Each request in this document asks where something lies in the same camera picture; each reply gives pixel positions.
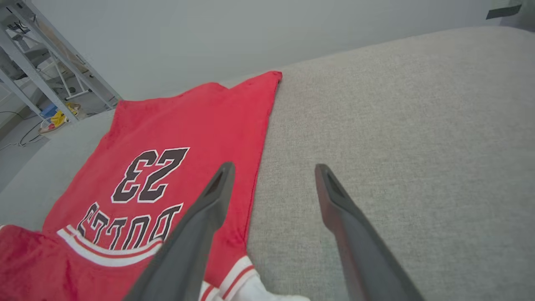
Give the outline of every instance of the blue object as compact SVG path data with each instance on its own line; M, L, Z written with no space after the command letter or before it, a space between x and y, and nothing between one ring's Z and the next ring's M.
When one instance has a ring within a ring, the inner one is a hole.
M48 105L48 107L41 111L41 116L43 116L44 118L50 118L54 116L57 111L58 107L51 103L50 105Z

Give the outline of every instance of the black tape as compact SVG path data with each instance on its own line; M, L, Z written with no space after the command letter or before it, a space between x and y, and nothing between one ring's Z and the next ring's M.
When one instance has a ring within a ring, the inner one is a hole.
M500 17L508 17L517 14L520 11L521 6L522 4L519 4L517 6L502 7L500 9L495 10L489 10L487 14L487 20Z

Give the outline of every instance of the red object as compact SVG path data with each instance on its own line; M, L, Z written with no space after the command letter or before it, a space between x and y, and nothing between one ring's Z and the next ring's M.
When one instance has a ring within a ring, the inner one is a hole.
M251 269L249 218L281 78L273 71L231 89L209 83L121 101L43 231L0 228L0 299L121 300L213 173L233 161L232 198L205 274L225 294Z

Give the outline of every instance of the yellow object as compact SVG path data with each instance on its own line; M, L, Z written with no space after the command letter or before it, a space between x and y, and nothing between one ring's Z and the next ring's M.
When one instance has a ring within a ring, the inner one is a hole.
M67 107L73 114L76 115L78 114L78 109L80 109L80 104L69 102L67 103ZM63 112L60 110L58 110L54 116L50 117L50 122L54 123L54 127L59 127L65 122L65 120L65 114L63 114Z

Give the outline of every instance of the white wall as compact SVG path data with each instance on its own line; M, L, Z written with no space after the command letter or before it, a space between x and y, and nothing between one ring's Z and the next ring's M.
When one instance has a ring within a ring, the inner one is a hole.
M485 21L492 0L32 0L123 98Z

